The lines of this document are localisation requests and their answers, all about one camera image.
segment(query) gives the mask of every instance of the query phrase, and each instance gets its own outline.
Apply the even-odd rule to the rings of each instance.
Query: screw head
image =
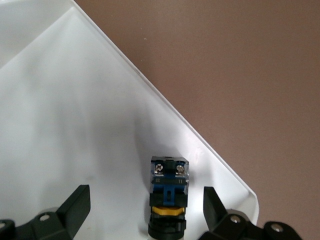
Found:
[[[45,220],[47,220],[47,219],[49,219],[50,218],[50,215],[49,214],[43,214],[40,218],[39,218],[39,220],[41,221],[41,222],[43,222],[43,221],[45,221]]]
[[[177,165],[176,166],[176,174],[178,175],[183,175],[185,174],[185,168],[182,165]]]
[[[159,164],[155,165],[154,173],[155,174],[160,174],[163,169],[164,169],[164,166],[162,166],[162,164],[159,163]]]
[[[238,217],[238,216],[236,216],[236,215],[232,215],[232,216],[230,217],[230,220],[231,220],[232,222],[234,222],[235,224],[241,222],[240,217]]]
[[[281,225],[279,225],[278,223],[271,224],[271,228],[278,233],[281,233],[284,231],[284,228]]]

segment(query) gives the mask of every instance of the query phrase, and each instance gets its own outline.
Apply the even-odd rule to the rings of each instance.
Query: white plastic enclosure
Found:
[[[255,193],[73,1],[0,1],[0,219],[89,184],[75,239],[147,239],[152,156],[189,161],[185,240],[207,230],[204,186],[257,222]]]

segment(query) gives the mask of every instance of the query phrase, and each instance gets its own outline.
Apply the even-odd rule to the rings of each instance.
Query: brown background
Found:
[[[256,192],[320,239],[320,1],[76,0]]]

